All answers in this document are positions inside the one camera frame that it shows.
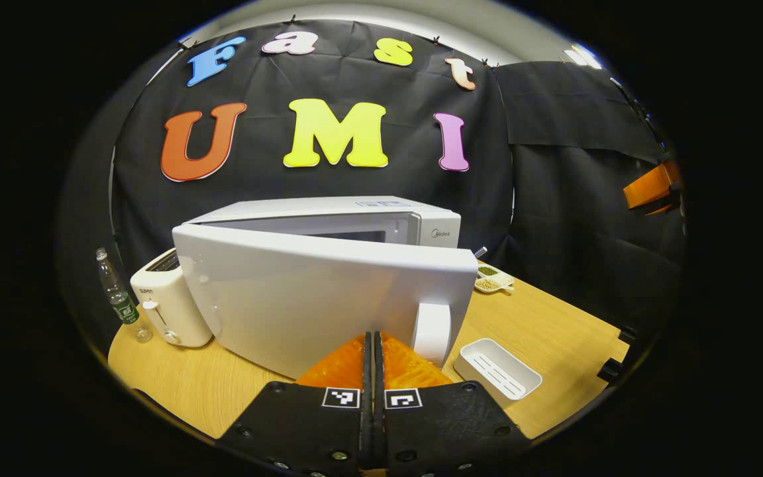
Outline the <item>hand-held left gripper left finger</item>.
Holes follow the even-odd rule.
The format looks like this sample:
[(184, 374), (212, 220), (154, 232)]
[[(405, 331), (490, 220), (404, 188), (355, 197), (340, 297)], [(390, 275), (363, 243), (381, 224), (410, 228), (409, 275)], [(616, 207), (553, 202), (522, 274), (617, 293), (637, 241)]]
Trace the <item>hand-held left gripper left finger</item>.
[(239, 456), (287, 476), (360, 476), (372, 413), (372, 334), (364, 333), (357, 388), (267, 383), (216, 441)]

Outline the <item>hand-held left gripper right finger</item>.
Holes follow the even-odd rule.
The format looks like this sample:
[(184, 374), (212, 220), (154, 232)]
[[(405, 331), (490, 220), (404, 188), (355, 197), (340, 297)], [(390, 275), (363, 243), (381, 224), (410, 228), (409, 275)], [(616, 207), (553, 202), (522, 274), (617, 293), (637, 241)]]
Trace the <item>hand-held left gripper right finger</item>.
[(532, 441), (476, 381), (387, 390), (374, 332), (374, 468), (385, 476), (491, 476)]

